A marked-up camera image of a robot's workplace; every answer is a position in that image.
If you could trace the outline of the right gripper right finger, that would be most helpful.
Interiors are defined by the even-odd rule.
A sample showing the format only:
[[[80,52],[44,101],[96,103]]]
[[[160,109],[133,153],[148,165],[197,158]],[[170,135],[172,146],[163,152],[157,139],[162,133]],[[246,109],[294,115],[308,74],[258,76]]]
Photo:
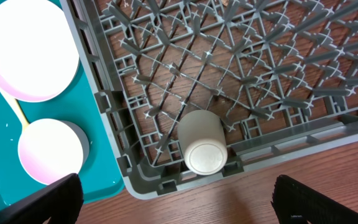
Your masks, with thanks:
[[[279,224],[358,224],[358,213],[305,184],[280,175],[272,194]]]

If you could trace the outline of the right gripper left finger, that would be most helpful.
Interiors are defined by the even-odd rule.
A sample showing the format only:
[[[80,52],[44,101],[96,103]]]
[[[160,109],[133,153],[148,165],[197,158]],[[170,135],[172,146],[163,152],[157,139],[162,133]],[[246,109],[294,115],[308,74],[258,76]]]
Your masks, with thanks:
[[[78,174],[69,174],[0,210],[0,224],[76,223],[84,203]]]

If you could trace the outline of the pink bowl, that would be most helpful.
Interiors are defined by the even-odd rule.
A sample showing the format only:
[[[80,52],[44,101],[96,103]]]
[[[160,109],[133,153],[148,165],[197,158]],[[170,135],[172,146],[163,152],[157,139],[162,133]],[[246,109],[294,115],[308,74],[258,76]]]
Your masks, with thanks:
[[[17,152],[26,173],[49,185],[68,174],[80,173],[90,154],[90,143],[78,125],[45,118],[23,130]]]

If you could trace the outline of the yellow plastic spoon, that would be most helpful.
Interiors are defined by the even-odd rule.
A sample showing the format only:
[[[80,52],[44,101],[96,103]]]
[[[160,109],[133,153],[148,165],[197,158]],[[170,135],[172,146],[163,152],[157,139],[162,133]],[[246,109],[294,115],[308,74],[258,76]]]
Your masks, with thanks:
[[[8,103],[8,105],[11,107],[11,109],[17,116],[18,120],[20,121],[20,123],[22,125],[22,131],[24,131],[28,127],[29,122],[28,122],[27,118],[25,117],[25,114],[23,113],[23,111],[20,107],[20,104],[13,96],[9,95],[1,88],[0,88],[0,94],[2,94],[5,101]]]

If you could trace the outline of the white cup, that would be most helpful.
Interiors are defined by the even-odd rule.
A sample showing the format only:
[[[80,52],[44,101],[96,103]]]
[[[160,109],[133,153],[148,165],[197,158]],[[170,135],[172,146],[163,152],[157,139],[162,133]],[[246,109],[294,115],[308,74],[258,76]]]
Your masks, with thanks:
[[[178,140],[185,164],[195,174],[215,174],[227,161],[221,120],[210,111],[195,110],[186,114],[178,125]]]

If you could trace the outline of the pink plate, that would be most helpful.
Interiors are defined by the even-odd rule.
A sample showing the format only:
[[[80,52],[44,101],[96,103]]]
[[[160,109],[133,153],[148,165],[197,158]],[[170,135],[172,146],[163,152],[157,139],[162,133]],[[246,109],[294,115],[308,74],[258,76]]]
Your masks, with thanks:
[[[48,0],[0,3],[0,89],[26,102],[61,94],[79,54],[64,12]]]

